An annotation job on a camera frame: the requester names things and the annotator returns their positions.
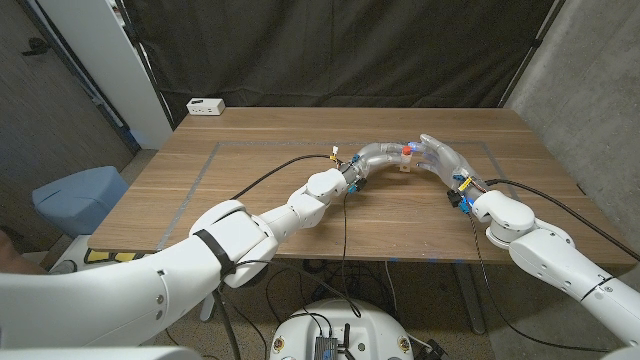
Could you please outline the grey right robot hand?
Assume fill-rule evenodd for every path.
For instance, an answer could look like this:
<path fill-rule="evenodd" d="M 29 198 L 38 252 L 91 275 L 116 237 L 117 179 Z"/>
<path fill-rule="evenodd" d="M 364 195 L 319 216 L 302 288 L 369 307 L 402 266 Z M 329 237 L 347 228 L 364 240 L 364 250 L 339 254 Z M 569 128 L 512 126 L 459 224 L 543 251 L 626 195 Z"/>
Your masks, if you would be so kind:
<path fill-rule="evenodd" d="M 419 142 L 409 142 L 408 146 L 413 154 L 423 157 L 417 166 L 436 174 L 449 189 L 472 201 L 487 191 L 487 185 L 467 160 L 445 143 L 421 134 Z"/>

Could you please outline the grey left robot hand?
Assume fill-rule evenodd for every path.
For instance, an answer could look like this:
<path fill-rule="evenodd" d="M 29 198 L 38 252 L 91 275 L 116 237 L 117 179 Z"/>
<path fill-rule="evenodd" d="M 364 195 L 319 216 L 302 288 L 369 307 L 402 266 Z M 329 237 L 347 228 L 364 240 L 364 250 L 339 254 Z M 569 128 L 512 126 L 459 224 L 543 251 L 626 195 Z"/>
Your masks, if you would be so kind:
<path fill-rule="evenodd" d="M 388 165 L 408 168 L 411 153 L 406 154 L 405 149 L 406 146 L 399 143 L 371 143 L 359 150 L 349 162 L 339 168 L 339 171 L 346 183 L 351 185 Z"/>

